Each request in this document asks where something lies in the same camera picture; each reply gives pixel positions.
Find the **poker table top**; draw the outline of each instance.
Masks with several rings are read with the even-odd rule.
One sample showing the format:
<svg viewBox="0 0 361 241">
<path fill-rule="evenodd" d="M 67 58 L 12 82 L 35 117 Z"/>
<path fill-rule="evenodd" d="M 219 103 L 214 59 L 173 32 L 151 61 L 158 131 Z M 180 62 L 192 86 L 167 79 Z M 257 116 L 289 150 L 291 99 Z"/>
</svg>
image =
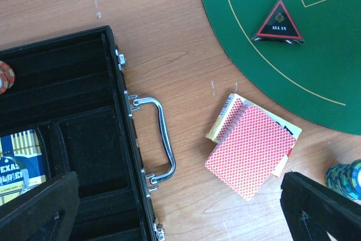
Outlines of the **poker table top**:
<svg viewBox="0 0 361 241">
<path fill-rule="evenodd" d="M 361 0 L 282 0 L 303 44 L 252 41 L 279 0 L 202 0 L 219 43 L 275 102 L 361 134 Z"/>
</svg>

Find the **wood grain surface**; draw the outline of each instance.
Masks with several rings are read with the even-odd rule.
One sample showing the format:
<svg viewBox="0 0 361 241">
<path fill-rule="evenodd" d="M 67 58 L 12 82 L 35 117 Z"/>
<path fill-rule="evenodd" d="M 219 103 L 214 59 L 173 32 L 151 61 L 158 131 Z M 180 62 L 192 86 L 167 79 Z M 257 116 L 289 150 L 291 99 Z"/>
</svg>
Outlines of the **wood grain surface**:
<svg viewBox="0 0 361 241">
<path fill-rule="evenodd" d="M 217 42 L 201 0 L 0 0 L 0 6 L 0 49 L 112 27 L 127 58 L 129 92 L 156 97 L 165 107 L 178 167 L 152 199 L 168 241 L 292 239 L 279 204 L 283 176 L 270 176 L 245 201 L 204 167 L 215 146 L 204 135 L 236 83 L 240 95 L 303 129 L 284 172 L 324 183 L 328 167 L 361 154 L 361 137 L 295 116 L 250 83 Z M 135 126 L 147 172 L 162 172 L 155 109 L 137 112 Z"/>
</svg>

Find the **red triangle outline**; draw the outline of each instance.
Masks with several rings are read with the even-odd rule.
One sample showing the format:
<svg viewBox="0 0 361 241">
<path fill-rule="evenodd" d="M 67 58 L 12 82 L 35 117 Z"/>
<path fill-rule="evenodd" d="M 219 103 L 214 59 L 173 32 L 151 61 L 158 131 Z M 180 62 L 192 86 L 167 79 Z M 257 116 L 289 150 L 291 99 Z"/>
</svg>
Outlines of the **red triangle outline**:
<svg viewBox="0 0 361 241">
<path fill-rule="evenodd" d="M 267 22 L 269 21 L 269 19 L 271 18 L 271 16 L 273 15 L 273 13 L 276 11 L 276 9 L 279 6 L 282 6 L 283 10 L 285 11 L 289 21 L 291 22 L 294 30 L 297 32 L 297 36 L 285 36 L 285 35 L 275 35 L 275 34 L 263 34 L 261 33 L 262 30 L 264 29 L 265 25 L 267 24 Z M 286 7 L 284 6 L 284 3 L 282 0 L 279 0 L 279 2 L 275 5 L 275 7 L 273 8 L 273 10 L 270 12 L 269 16 L 267 17 L 267 19 L 265 20 L 265 22 L 263 23 L 263 25 L 261 26 L 261 28 L 259 29 L 259 31 L 257 32 L 257 34 L 255 36 L 259 36 L 259 37 L 275 37 L 275 38 L 288 38 L 288 39 L 298 39 L 298 40 L 303 40 L 302 35 L 300 34 L 300 32 L 298 31 L 298 28 L 296 27 L 296 25 L 293 22 L 292 17 L 290 16 L 288 10 L 286 9 Z"/>
</svg>

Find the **red playing card deck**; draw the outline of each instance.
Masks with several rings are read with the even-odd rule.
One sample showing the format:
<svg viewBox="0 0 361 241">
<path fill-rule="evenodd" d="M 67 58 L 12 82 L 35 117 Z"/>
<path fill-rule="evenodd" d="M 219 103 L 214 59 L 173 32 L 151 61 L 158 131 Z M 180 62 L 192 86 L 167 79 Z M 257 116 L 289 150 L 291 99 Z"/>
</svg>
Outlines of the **red playing card deck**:
<svg viewBox="0 0 361 241">
<path fill-rule="evenodd" d="M 250 200 L 296 139 L 257 106 L 241 106 L 206 167 Z"/>
</svg>

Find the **deck of cards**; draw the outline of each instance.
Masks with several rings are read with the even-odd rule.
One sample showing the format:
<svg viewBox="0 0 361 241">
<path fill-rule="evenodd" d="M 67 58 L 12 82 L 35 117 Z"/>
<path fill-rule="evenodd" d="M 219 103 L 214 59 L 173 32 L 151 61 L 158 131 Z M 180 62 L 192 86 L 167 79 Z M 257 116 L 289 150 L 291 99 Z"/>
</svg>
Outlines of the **deck of cards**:
<svg viewBox="0 0 361 241">
<path fill-rule="evenodd" d="M 206 135 L 218 143 L 206 167 L 250 200 L 272 173 L 280 176 L 301 129 L 231 94 Z"/>
</svg>

